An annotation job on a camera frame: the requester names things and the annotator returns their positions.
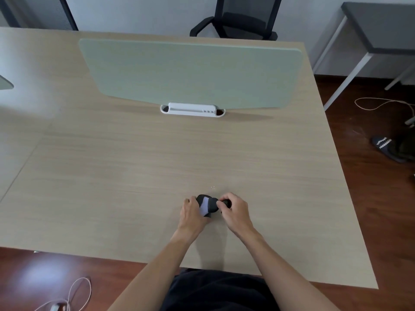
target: forearm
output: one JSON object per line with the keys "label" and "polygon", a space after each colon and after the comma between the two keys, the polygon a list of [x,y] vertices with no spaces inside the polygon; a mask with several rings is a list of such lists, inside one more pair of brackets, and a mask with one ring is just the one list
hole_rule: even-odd
{"label": "forearm", "polygon": [[188,241],[173,237],[133,279],[108,311],[158,310],[189,246]]}
{"label": "forearm", "polygon": [[241,237],[282,311],[339,309],[279,256],[255,230]]}

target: gray tabletop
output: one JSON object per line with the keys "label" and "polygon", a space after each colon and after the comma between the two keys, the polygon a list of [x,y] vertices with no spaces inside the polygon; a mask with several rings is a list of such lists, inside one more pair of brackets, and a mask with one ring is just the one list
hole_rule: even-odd
{"label": "gray tabletop", "polygon": [[415,55],[415,4],[345,2],[342,10],[369,53]]}

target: table leg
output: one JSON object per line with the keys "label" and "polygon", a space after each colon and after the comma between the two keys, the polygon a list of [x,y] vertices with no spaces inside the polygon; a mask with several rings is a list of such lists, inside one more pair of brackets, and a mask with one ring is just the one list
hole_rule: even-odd
{"label": "table leg", "polygon": [[385,87],[385,90],[389,90],[393,85],[407,76],[413,69],[415,69],[415,62],[412,63],[405,71],[403,71],[397,78],[395,78],[388,86]]}
{"label": "table leg", "polygon": [[341,21],[339,27],[336,29],[335,33],[331,37],[331,39],[330,39],[329,43],[327,44],[326,48],[324,49],[324,51],[322,52],[322,54],[318,58],[317,62],[314,64],[313,73],[315,73],[317,71],[318,67],[320,66],[320,64],[323,61],[324,57],[326,56],[327,52],[330,50],[330,48],[332,47],[334,41],[339,36],[340,31],[342,30],[342,28],[345,25],[346,21],[347,21],[347,17],[344,17],[343,20]]}
{"label": "table leg", "polygon": [[330,97],[329,101],[324,104],[324,111],[326,111],[330,105],[336,100],[336,98],[341,94],[341,92],[349,85],[352,79],[359,73],[359,71],[365,66],[365,64],[373,57],[372,53],[366,53],[365,56],[360,60],[359,63],[355,66],[353,71],[349,76],[343,81],[335,93]]}
{"label": "table leg", "polygon": [[411,119],[405,121],[406,125],[413,125],[415,124],[415,117],[412,117]]}

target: white cable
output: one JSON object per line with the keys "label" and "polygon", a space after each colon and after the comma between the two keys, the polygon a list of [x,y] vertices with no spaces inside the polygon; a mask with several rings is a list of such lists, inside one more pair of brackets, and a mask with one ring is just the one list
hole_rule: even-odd
{"label": "white cable", "polygon": [[[379,105],[379,106],[377,106],[376,108],[373,108],[373,109],[366,109],[366,108],[360,107],[360,106],[357,104],[357,102],[356,102],[356,101],[358,101],[358,100],[360,100],[360,99],[379,99],[379,100],[387,100],[387,101],[386,101],[386,102],[384,102],[383,104],[380,104],[380,105]],[[405,102],[405,101],[403,101],[403,100],[393,100],[393,99],[386,99],[386,98],[375,98],[375,97],[362,97],[362,98],[358,98],[358,99],[356,99],[356,100],[354,101],[354,104],[355,104],[356,106],[358,106],[360,109],[363,109],[363,110],[376,110],[376,109],[380,108],[381,106],[383,106],[384,104],[387,104],[387,103],[389,103],[389,102],[399,102],[399,103],[401,103],[401,104],[408,105],[408,107],[409,107],[409,108],[411,108],[411,111],[412,111],[412,116],[413,116],[413,117],[415,116],[415,111],[414,111],[414,109],[413,109],[413,107],[412,107],[412,106],[415,106],[415,104],[410,104],[409,102]]]}
{"label": "white cable", "polygon": [[85,302],[85,304],[82,306],[82,308],[80,308],[78,311],[81,311],[83,308],[85,308],[85,306],[88,304],[88,302],[89,302],[89,300],[91,299],[91,294],[92,294],[92,286],[91,286],[91,281],[88,279],[88,278],[86,278],[86,277],[80,277],[80,278],[78,278],[73,284],[72,284],[72,286],[70,287],[70,289],[69,289],[69,294],[68,294],[68,300],[65,300],[65,299],[55,299],[55,300],[51,300],[51,301],[48,301],[47,303],[44,303],[44,304],[42,304],[39,308],[37,308],[36,310],[34,310],[34,311],[38,311],[40,308],[42,308],[42,307],[44,307],[45,305],[47,305],[47,304],[49,304],[49,303],[51,303],[51,302],[64,302],[64,303],[66,303],[66,311],[70,311],[70,291],[72,290],[72,287],[76,284],[76,282],[77,281],[79,281],[79,280],[81,280],[81,279],[85,279],[85,280],[87,280],[87,282],[88,282],[88,284],[89,284],[89,296],[88,296],[88,299],[86,300],[86,302]]}

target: white plastic bracket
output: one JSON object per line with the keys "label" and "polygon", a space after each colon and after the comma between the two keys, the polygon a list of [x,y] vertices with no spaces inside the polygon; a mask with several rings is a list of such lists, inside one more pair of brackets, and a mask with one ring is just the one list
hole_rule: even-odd
{"label": "white plastic bracket", "polygon": [[225,109],[217,109],[214,105],[183,104],[169,102],[168,106],[161,105],[160,110],[164,114],[181,114],[184,116],[202,116],[220,118],[225,115]]}

